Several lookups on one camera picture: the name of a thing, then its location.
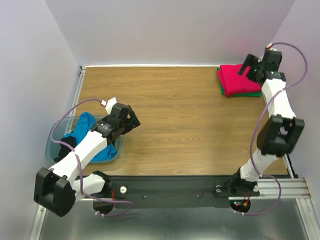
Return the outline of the red t shirt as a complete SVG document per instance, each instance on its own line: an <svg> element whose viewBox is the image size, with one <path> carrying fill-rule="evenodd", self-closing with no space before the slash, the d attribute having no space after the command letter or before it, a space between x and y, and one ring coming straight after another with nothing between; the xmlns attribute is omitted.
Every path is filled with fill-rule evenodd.
<svg viewBox="0 0 320 240"><path fill-rule="evenodd" d="M225 97L233 97L235 94L261 92L258 83L253 82L245 76L249 68L247 67L243 75L238 75L242 64L222 64L220 65L221 84L224 88Z"/></svg>

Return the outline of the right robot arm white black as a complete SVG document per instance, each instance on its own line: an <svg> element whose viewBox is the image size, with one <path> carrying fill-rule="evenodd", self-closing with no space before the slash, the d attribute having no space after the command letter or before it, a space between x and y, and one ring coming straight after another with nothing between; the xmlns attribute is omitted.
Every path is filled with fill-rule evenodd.
<svg viewBox="0 0 320 240"><path fill-rule="evenodd" d="M274 161L293 151L305 127L291 108L286 77L279 71L281 61L282 53L269 46L262 57L248 54L238 71L261 86L266 102L263 113L268 114L268 120L263 127L255 127L250 143L256 144L256 149L249 147L249 160L232 177L230 189L235 195L258 191L260 176Z"/></svg>

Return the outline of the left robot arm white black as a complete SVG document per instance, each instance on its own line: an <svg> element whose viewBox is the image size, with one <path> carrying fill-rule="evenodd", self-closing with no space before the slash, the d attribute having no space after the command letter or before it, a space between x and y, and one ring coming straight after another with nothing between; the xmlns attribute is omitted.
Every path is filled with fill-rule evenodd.
<svg viewBox="0 0 320 240"><path fill-rule="evenodd" d="M109 175L94 171L83 176L83 169L99 152L141 124L132 107L118 103L116 98L103 100L101 105L107 116L95 122L76 147L62 142L70 152L50 168L42 167L35 175L34 202L59 217L65 216L84 198L108 203L112 208L116 204L133 205L128 200L116 200L116 188Z"/></svg>

